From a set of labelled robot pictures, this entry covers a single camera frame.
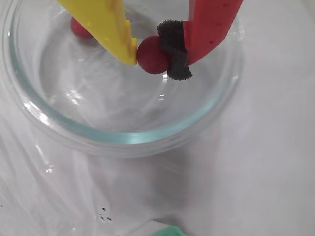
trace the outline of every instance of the clear glass bowl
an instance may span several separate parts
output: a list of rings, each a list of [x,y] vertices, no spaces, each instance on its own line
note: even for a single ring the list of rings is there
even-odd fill
[[[123,65],[95,40],[70,30],[56,0],[12,0],[2,19],[7,90],[24,114],[72,148],[116,157],[146,156],[182,144],[222,110],[242,67],[235,22],[226,40],[174,81]],[[164,20],[185,20],[188,0],[125,0],[141,43]]]

